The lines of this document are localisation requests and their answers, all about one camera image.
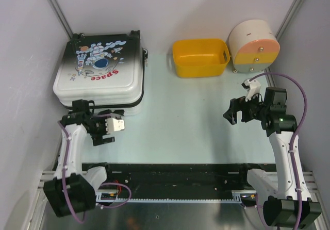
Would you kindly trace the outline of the space print kids suitcase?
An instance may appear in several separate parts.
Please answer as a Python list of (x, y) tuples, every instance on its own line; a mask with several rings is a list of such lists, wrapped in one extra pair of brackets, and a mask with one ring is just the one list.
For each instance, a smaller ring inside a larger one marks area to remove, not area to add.
[(94, 101), (98, 111), (139, 114), (147, 58), (138, 30), (128, 34), (74, 34), (65, 47), (53, 92), (67, 109), (72, 109), (73, 101), (82, 99)]

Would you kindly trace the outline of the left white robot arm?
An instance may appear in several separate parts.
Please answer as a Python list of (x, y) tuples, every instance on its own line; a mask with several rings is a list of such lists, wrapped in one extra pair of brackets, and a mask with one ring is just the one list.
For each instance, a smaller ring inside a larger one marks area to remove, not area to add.
[(58, 124), (62, 143), (53, 178), (43, 185), (43, 191), (58, 217), (76, 215), (96, 206), (96, 190), (113, 185), (114, 176), (104, 166), (93, 167), (83, 174), (81, 161), (85, 139), (90, 136), (94, 146), (112, 143), (112, 133), (125, 128), (123, 109), (95, 113), (94, 101), (75, 100), (71, 110)]

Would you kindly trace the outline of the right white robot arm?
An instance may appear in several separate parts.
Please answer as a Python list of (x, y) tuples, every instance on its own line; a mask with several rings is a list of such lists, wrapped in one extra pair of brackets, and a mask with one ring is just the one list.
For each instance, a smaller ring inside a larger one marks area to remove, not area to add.
[(259, 86), (244, 86), (247, 95), (230, 101), (223, 115), (230, 124), (237, 124), (237, 113), (242, 122), (258, 120), (272, 146), (275, 157), (277, 183), (266, 172), (251, 169), (239, 174), (238, 184), (243, 189), (252, 187), (262, 203), (263, 218), (267, 226), (304, 229), (321, 214), (321, 205), (314, 202), (308, 191), (302, 171), (296, 118), (286, 113), (287, 92), (282, 88), (267, 87), (263, 100), (259, 99)]

